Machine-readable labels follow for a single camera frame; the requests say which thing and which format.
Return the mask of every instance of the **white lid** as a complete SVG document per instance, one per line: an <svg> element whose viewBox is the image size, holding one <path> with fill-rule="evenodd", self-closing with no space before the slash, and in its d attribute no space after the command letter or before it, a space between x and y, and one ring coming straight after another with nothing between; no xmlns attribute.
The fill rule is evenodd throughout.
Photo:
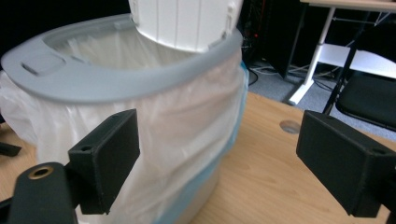
<svg viewBox="0 0 396 224"><path fill-rule="evenodd" d="M205 51L230 34L243 0L129 0L137 30L170 48Z"/></svg>

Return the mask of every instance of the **table leg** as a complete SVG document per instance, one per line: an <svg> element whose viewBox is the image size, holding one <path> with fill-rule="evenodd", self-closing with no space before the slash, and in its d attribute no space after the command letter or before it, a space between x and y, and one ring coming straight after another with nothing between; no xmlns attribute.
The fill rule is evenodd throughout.
<svg viewBox="0 0 396 224"><path fill-rule="evenodd" d="M291 105L297 105L301 101L301 99L303 99L304 95L312 86L312 84L314 84L312 76L314 75L315 69L317 68L320 53L322 51L323 44L325 43L326 35L329 31L330 24L332 23L332 16L334 15L334 11L335 7L331 7L329 10L329 14L327 15L326 22L324 23L319 42L317 44L317 48L314 52L314 56L312 57L311 64L309 65L309 70L308 74L306 75L305 81L300 86L300 88L289 98L289 104Z"/></svg>

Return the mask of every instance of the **bin liner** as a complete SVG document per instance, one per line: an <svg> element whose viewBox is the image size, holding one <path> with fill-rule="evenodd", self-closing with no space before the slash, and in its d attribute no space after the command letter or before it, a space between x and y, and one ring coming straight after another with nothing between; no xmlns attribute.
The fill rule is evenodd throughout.
<svg viewBox="0 0 396 224"><path fill-rule="evenodd" d="M194 56L156 44L135 30L77 36L56 49L87 63L134 70ZM21 139L36 146L37 162L67 164L67 150L98 124L112 114L136 108L141 155L134 169L107 216L78 214L78 219L89 223L172 223L233 145L248 89L240 63L237 50L174 88L120 102L85 105L31 95L2 71L1 114ZM152 80L152 85L159 84Z"/></svg>

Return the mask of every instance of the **table top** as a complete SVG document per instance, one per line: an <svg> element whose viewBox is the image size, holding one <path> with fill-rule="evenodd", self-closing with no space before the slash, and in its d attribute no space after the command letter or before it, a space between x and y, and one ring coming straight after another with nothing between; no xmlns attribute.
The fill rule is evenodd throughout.
<svg viewBox="0 0 396 224"><path fill-rule="evenodd" d="M385 207L378 218L349 217L298 159L298 134L285 133L279 123L301 124L302 117L296 107L249 93L235 145L221 162L219 182L192 223L384 224L389 214ZM396 149L395 142L372 137ZM7 125L2 125L0 141L22 146L15 158L0 156L2 201L12 194L18 174L35 164L35 149Z"/></svg>
<svg viewBox="0 0 396 224"><path fill-rule="evenodd" d="M365 11L396 12L394 0L300 0L313 7L337 7Z"/></svg>

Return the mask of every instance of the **black chair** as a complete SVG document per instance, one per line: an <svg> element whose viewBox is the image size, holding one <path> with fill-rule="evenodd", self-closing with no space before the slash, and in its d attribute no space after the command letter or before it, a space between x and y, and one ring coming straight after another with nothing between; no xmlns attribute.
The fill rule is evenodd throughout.
<svg viewBox="0 0 396 224"><path fill-rule="evenodd" d="M396 63L396 21L379 24L357 38L322 113L329 115L335 105L346 115L396 131L396 71L394 77L350 75L349 67L357 50Z"/></svg>

